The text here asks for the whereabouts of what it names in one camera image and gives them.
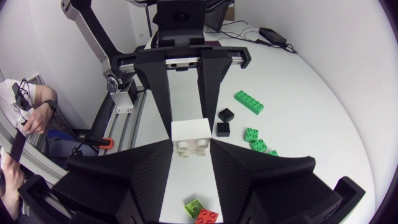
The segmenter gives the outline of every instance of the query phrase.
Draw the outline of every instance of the white table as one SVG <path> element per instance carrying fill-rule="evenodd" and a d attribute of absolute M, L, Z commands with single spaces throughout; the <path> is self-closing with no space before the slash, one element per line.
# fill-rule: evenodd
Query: white table
<path fill-rule="evenodd" d="M 224 26 L 224 31 L 240 32 L 246 24 Z M 216 40 L 223 34 L 205 34 Z M 252 39 L 259 36 L 252 32 Z M 282 157 L 312 156 L 317 165 L 314 173 L 331 189 L 348 176 L 366 194 L 344 223 L 368 223 L 375 212 L 374 186 L 368 157 L 354 124 L 333 92 L 300 56 L 282 49 L 234 39 L 221 39 L 223 46 L 247 47 L 252 57 L 248 68 L 231 66 L 220 89 L 217 113 L 229 108 L 234 119 L 229 123 L 231 135 L 213 138 L 249 149 L 243 141 L 246 128 L 259 130 L 269 148 Z M 169 71 L 170 94 L 174 121 L 202 118 L 197 87 L 197 71 Z M 255 115 L 234 99 L 244 90 L 264 104 Z M 167 139 L 152 93 L 144 105 L 136 147 Z M 173 154 L 166 186 L 161 222 L 193 223 L 184 205 L 199 199 L 206 209 L 218 212 L 223 221 L 215 184 L 211 156 L 180 159 Z"/>

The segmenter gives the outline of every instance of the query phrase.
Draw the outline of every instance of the wristwatch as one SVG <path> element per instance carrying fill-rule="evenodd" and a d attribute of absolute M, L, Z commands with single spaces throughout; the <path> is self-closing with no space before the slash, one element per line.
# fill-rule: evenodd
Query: wristwatch
<path fill-rule="evenodd" d="M 45 100 L 44 103 L 48 103 L 52 111 L 55 112 L 57 110 L 57 104 L 53 100 Z"/>

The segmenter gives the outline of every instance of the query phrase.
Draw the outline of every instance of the red object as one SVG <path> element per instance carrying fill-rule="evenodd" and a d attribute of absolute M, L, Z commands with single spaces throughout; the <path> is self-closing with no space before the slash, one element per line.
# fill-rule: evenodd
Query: red object
<path fill-rule="evenodd" d="M 202 209 L 195 224 L 216 223 L 217 217 L 218 213 Z"/>
<path fill-rule="evenodd" d="M 114 141 L 111 138 L 103 138 L 104 140 L 108 140 L 109 142 L 111 142 L 109 145 L 107 146 L 99 146 L 100 149 L 112 149 L 113 145 L 114 145 Z"/>

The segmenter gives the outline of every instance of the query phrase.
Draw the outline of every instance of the person's arm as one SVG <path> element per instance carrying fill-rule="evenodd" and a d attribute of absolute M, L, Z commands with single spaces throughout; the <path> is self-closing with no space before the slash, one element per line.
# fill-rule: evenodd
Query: person's arm
<path fill-rule="evenodd" d="M 22 128 L 24 132 L 44 133 L 53 115 L 50 105 L 48 103 L 44 103 L 46 100 L 52 100 L 57 104 L 57 92 L 49 86 L 37 85 L 34 102 L 36 109 Z"/>
<path fill-rule="evenodd" d="M 8 213 L 15 221 L 19 216 L 18 188 L 24 183 L 24 176 L 22 175 L 18 162 L 12 159 L 9 155 L 7 155 L 5 159 L 6 163 L 4 164 L 3 171 L 6 179 L 6 192 L 1 197 L 1 200 Z"/>

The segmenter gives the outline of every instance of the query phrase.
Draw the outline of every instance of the power adapter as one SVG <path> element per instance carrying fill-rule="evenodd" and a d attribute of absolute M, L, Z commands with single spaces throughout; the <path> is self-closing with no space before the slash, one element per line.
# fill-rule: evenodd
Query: power adapter
<path fill-rule="evenodd" d="M 260 34 L 273 45 L 285 45 L 286 39 L 272 29 L 260 28 Z"/>

